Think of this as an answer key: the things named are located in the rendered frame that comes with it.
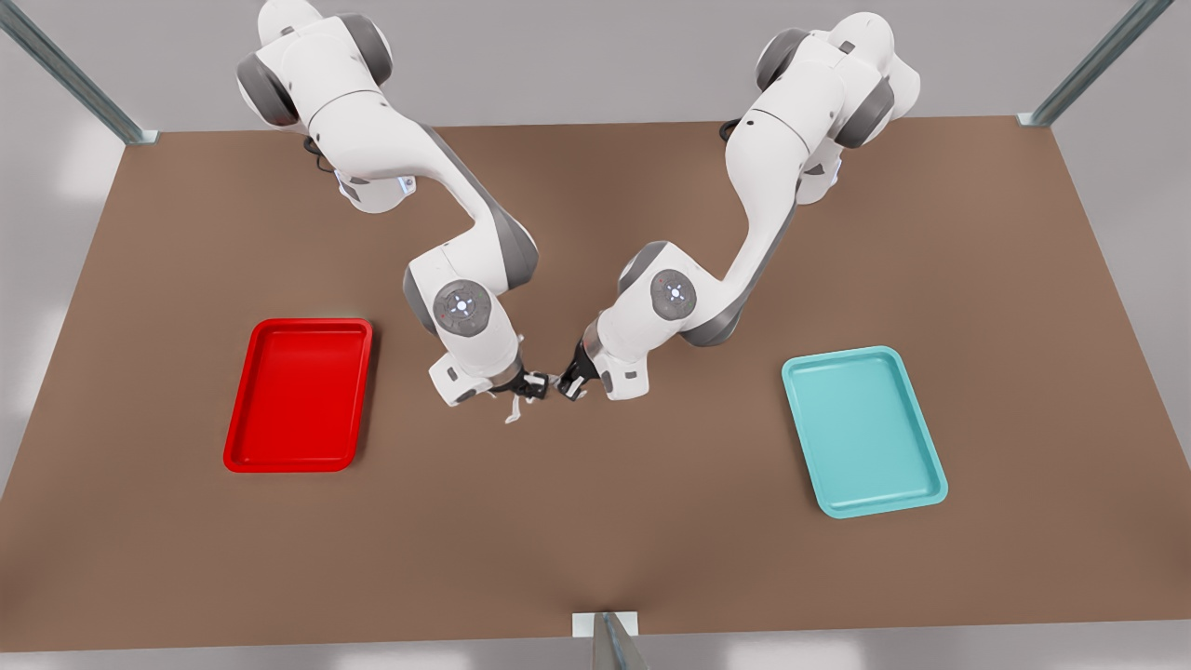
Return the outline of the white drainage pipe clamp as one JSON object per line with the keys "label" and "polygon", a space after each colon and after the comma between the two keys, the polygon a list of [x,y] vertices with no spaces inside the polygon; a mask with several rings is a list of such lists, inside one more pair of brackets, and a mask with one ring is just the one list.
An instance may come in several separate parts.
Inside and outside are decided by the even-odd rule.
{"label": "white drainage pipe clamp", "polygon": [[[554,387],[557,387],[559,377],[557,376],[549,376],[549,377],[550,377],[550,389],[549,389],[549,392],[550,392],[551,389],[554,389]],[[534,399],[534,400],[531,400],[531,399],[517,397],[517,395],[512,395],[512,411],[511,411],[511,414],[509,417],[506,417],[505,422],[515,422],[515,421],[518,421],[520,419],[520,417],[522,417],[522,399],[525,399],[525,403],[535,403],[535,402],[537,402],[537,400],[544,400],[544,399]]]}

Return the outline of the red rectangular tray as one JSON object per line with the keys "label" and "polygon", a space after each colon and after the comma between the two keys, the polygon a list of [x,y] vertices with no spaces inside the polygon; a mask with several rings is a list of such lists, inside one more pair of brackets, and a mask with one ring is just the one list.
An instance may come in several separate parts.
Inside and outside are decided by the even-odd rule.
{"label": "red rectangular tray", "polygon": [[344,470],[357,450],[372,349],[372,324],[361,318],[256,324],[224,467],[235,474]]}

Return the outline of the teal rectangular tray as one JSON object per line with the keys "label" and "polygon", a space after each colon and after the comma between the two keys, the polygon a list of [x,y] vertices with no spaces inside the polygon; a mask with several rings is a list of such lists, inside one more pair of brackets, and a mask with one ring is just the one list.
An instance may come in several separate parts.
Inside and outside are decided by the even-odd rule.
{"label": "teal rectangular tray", "polygon": [[836,520],[937,505],[949,487],[892,347],[786,361],[780,378],[815,499]]}

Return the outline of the silver frame post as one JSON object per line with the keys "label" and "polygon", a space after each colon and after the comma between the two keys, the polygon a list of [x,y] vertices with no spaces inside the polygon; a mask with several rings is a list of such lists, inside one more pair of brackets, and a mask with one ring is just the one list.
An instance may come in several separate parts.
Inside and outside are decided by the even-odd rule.
{"label": "silver frame post", "polygon": [[636,644],[637,610],[570,615],[570,635],[592,638],[591,670],[649,670]]}
{"label": "silver frame post", "polygon": [[124,144],[135,148],[152,145],[158,140],[158,131],[143,129],[133,123],[13,0],[0,0],[0,29]]}
{"label": "silver frame post", "polygon": [[1136,0],[1114,27],[1033,112],[1017,114],[1019,127],[1050,127],[1177,0]]}

